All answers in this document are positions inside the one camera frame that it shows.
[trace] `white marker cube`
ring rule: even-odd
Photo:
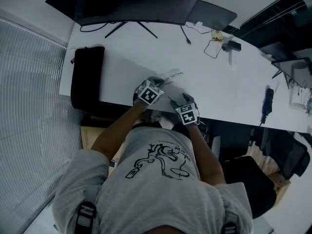
[[[151,105],[155,103],[164,92],[156,87],[152,82],[146,80],[143,85],[140,87],[140,91],[138,93],[138,97],[146,102],[147,104]]]
[[[197,122],[197,110],[194,103],[176,108],[175,110],[180,115],[183,125]]]

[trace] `gray t-shirt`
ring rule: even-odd
[[[78,207],[89,186],[99,186],[96,233],[142,234],[168,225],[187,234],[219,234],[228,222],[235,223],[240,234],[252,232],[244,184],[201,182],[192,143],[180,133],[135,128],[109,177],[108,167],[99,152],[76,152],[52,207],[61,233],[75,232]]]

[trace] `cartoon drawing on shirt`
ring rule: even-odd
[[[173,150],[169,146],[163,144],[150,145],[148,149],[148,157],[138,159],[134,164],[134,169],[132,169],[126,176],[126,178],[133,178],[143,166],[144,163],[154,163],[155,160],[159,160],[161,164],[161,174],[168,178],[182,180],[181,177],[188,177],[190,174],[182,169],[182,166],[186,163],[186,158],[179,157],[179,150]],[[168,168],[174,162],[177,167]]]

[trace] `white desk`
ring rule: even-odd
[[[242,44],[242,51],[239,52],[237,68],[232,69],[229,65],[229,53],[221,50],[217,59],[203,53],[211,34],[201,35],[184,26],[184,31],[192,42],[189,45],[177,25],[144,24],[158,39],[134,22],[127,23],[107,39],[104,36],[116,25],[108,24],[98,31],[81,33],[80,26],[75,24],[64,60],[59,93],[70,96],[74,68],[70,60],[74,58],[75,50],[103,45],[105,53],[100,85],[101,101],[132,105],[134,89],[147,77],[165,78],[183,72],[184,75],[178,76],[164,88],[172,99],[179,102],[182,99],[181,92],[186,92],[195,98],[201,117],[259,125],[266,87],[270,86],[275,90],[279,81],[273,99],[273,112],[263,126],[308,131],[308,115],[289,108],[290,91],[283,75],[272,79],[277,69],[262,57],[256,47],[234,38]],[[203,27],[202,31],[209,31],[209,28]],[[211,42],[206,52],[215,56],[219,47],[219,43]],[[173,112],[166,96],[151,108]]]

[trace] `t-shirt sleeve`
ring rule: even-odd
[[[224,224],[234,223],[237,233],[250,234],[253,217],[245,186],[242,182],[215,186],[221,194],[225,209]]]
[[[53,217],[62,234],[74,233],[78,207],[89,186],[101,186],[108,177],[109,160],[97,151],[79,150],[63,175],[52,204]]]

